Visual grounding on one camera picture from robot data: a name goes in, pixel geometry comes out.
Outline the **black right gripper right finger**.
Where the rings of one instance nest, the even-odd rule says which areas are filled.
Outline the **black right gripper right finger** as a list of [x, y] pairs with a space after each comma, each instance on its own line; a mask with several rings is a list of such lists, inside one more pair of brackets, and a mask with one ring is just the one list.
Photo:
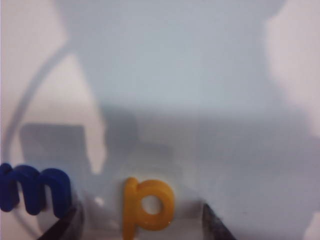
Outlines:
[[204, 240], [236, 240], [207, 203], [202, 207], [201, 225]]

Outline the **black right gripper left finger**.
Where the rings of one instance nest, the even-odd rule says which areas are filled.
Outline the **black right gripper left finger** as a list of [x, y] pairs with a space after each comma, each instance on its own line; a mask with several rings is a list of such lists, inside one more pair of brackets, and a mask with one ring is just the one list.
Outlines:
[[38, 240], [80, 240], [84, 223], [83, 205], [77, 201], [67, 214], [43, 233]]

